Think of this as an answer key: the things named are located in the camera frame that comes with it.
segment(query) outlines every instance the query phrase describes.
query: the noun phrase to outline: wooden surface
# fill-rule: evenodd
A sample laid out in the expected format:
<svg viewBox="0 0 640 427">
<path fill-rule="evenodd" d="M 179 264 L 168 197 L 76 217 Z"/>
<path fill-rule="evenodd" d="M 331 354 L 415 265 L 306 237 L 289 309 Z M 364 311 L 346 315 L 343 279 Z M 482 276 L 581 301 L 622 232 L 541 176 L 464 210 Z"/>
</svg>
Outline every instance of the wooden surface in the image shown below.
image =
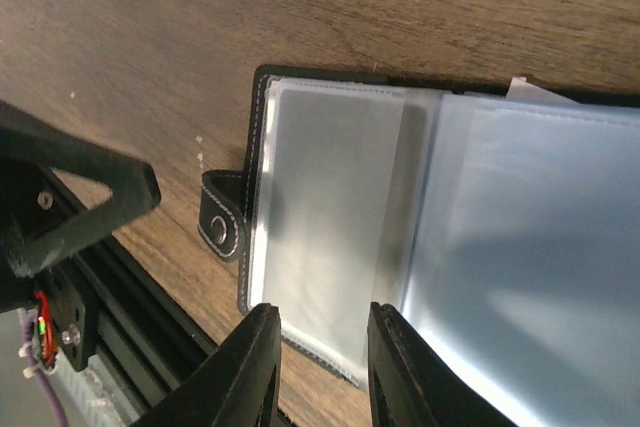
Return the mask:
<svg viewBox="0 0 640 427">
<path fill-rule="evenodd" d="M 197 234 L 197 156 L 241 166 L 259 64 L 638 92 L 639 1 L 0 0 L 0 97 L 153 164 L 162 204 L 117 236 L 221 341 L 236 266 Z M 280 405 L 300 426 L 370 425 L 364 392 L 287 347 Z"/>
</svg>

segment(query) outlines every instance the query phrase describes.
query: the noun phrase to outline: wood grain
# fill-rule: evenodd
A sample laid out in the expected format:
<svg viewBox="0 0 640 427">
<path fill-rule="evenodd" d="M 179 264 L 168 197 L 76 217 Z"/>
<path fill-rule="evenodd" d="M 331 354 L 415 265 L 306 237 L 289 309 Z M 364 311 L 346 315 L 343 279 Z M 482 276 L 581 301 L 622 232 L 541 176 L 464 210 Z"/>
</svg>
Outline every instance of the wood grain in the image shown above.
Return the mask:
<svg viewBox="0 0 640 427">
<path fill-rule="evenodd" d="M 220 341 L 240 320 L 236 266 L 218 263 L 197 235 L 197 156 L 205 168 L 241 166 L 259 64 L 375 64 L 491 82 L 524 73 L 550 86 L 637 92 L 639 4 L 0 0 L 0 97 L 154 165 L 160 208 L 117 236 Z M 280 392 L 301 426 L 370 425 L 366 393 L 289 348 Z"/>
</svg>

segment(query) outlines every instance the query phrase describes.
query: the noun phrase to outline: purple cable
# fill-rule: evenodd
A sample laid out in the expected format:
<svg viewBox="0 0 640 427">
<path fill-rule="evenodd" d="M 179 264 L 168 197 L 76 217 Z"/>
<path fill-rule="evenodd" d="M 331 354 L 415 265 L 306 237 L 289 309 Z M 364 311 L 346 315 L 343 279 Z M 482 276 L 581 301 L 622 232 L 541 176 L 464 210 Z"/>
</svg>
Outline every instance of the purple cable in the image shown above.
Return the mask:
<svg viewBox="0 0 640 427">
<path fill-rule="evenodd" d="M 37 316 L 38 316 L 38 312 L 36 310 L 27 312 L 26 318 L 24 320 L 24 324 L 22 326 L 22 333 L 24 335 L 25 343 L 26 342 L 31 343 L 33 341 L 33 336 L 35 334 L 34 323 Z M 27 350 L 27 358 L 29 359 L 29 363 L 31 364 L 31 366 L 33 367 L 38 365 L 38 361 L 34 357 L 31 349 L 26 349 L 26 350 Z M 64 407 L 62 407 L 62 404 L 60 403 L 60 399 L 56 395 L 56 392 L 53 390 L 53 387 L 51 387 L 51 384 L 49 383 L 49 379 L 47 378 L 47 375 L 42 371 L 42 369 L 35 369 L 33 374 L 38 379 L 38 383 L 40 384 L 40 387 L 42 387 L 42 390 L 45 396 L 47 397 L 47 399 L 49 400 L 49 403 L 51 404 L 51 409 L 53 410 L 56 420 L 58 421 L 58 425 L 60 427 L 69 427 L 69 420 L 67 419 L 67 414 L 65 413 Z"/>
</svg>

